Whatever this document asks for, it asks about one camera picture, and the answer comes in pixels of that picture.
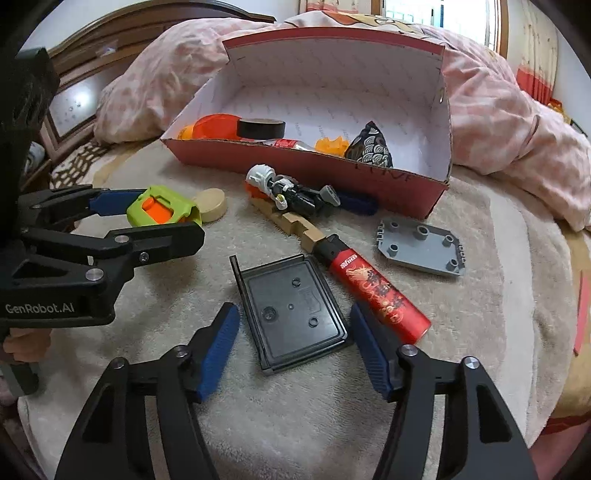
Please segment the person's left hand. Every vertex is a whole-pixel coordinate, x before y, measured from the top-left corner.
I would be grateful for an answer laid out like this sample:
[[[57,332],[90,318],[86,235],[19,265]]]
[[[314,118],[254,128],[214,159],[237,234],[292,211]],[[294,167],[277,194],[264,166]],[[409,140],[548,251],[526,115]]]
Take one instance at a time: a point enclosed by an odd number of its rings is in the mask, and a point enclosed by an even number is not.
[[[2,348],[16,361],[36,363],[44,358],[50,348],[51,332],[51,329],[11,328],[2,341]]]

